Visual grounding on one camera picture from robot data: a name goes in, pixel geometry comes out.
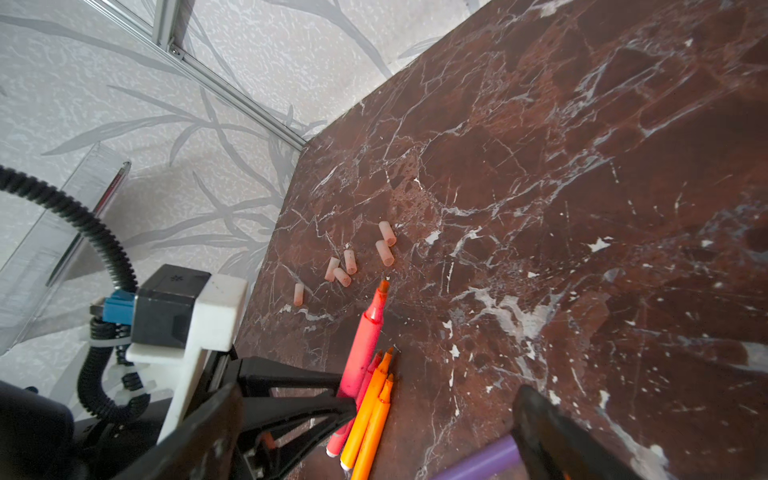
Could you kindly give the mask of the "thick pink marker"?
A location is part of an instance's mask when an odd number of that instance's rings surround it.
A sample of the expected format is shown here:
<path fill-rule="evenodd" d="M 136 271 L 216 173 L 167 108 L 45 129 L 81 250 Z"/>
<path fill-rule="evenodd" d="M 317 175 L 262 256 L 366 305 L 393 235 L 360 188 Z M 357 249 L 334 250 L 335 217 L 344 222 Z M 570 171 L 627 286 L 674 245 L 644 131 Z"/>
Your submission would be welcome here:
<path fill-rule="evenodd" d="M 377 287 L 371 304 L 362 314 L 350 349 L 340 382 L 339 398 L 353 399 L 356 409 L 360 408 L 360 392 L 364 390 L 363 383 L 368 367 L 374 358 L 375 347 L 382 329 L 383 310 L 389 291 L 389 281 L 382 280 Z"/>

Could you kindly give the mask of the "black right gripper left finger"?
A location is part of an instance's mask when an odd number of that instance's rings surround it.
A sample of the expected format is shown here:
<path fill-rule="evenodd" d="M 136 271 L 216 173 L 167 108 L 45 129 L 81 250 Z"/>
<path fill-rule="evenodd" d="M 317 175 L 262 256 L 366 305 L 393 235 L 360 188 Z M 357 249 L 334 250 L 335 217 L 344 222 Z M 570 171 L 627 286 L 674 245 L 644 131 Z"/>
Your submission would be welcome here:
<path fill-rule="evenodd" d="M 120 472 L 119 479 L 227 479 L 243 425 L 243 396 L 228 384 L 169 436 Z"/>

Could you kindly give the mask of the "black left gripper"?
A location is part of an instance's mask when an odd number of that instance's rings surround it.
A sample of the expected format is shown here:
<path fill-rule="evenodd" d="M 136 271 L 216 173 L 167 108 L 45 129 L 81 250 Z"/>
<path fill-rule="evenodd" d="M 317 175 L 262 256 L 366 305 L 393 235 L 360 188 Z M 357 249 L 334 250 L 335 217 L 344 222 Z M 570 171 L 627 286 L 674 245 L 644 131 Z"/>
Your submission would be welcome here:
<path fill-rule="evenodd" d="M 224 386 L 236 384 L 243 396 L 243 425 L 227 479 L 284 479 L 354 416 L 354 400 L 337 396 L 340 381 L 338 374 L 217 354 L 206 362 L 184 420 Z M 78 478 L 119 479 L 162 441 L 158 436 L 169 405 L 154 402 L 127 424 L 78 422 Z"/>

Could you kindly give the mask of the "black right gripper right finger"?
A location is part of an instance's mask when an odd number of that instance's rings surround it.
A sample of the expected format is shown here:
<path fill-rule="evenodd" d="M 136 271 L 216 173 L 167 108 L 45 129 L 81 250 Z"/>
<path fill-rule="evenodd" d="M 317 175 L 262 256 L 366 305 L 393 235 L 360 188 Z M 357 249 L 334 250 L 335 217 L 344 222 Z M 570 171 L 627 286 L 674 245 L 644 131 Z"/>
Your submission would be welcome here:
<path fill-rule="evenodd" d="M 637 479 L 629 466 L 530 385 L 517 390 L 511 430 L 531 479 Z"/>

